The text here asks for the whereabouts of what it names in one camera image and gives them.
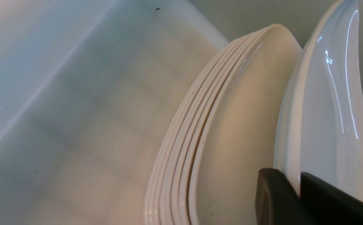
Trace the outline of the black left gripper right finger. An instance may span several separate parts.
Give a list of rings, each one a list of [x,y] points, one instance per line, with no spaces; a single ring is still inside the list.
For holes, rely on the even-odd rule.
[[[319,225],[363,225],[363,202],[302,172],[300,201]]]

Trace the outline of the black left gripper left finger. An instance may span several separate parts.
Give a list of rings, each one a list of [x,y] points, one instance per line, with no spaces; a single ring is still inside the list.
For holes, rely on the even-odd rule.
[[[274,168],[258,172],[256,188],[256,221],[258,225],[315,225],[290,182]]]

